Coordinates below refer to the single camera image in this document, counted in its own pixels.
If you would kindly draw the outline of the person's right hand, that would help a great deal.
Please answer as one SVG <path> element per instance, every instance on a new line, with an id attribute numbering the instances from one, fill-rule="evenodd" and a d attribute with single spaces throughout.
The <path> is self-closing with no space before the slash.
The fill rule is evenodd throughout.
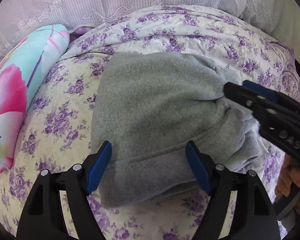
<path id="1" fill-rule="evenodd" d="M 277 185 L 275 187 L 275 195 L 277 197 L 281 195 L 288 197 L 292 183 L 300 188 L 300 168 L 291 168 L 290 163 L 291 157 L 286 154 Z"/>

